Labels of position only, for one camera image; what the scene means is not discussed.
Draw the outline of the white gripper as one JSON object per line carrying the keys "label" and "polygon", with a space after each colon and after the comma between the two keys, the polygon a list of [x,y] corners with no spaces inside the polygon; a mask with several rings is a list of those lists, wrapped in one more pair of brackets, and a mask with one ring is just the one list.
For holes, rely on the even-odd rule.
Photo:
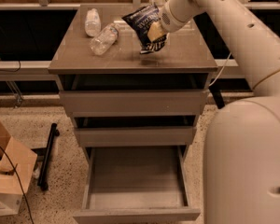
{"label": "white gripper", "polygon": [[178,31],[191,19],[189,0],[169,0],[161,8],[159,17],[161,21],[152,22],[147,32],[150,42],[164,41],[167,32]]}

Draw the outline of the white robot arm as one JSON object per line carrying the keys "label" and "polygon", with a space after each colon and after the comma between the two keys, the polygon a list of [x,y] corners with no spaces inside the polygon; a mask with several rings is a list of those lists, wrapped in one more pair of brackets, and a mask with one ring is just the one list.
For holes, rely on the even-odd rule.
{"label": "white robot arm", "polygon": [[157,33],[206,13],[253,97],[211,121],[203,149],[205,224],[280,224],[280,37],[238,0],[168,0]]}

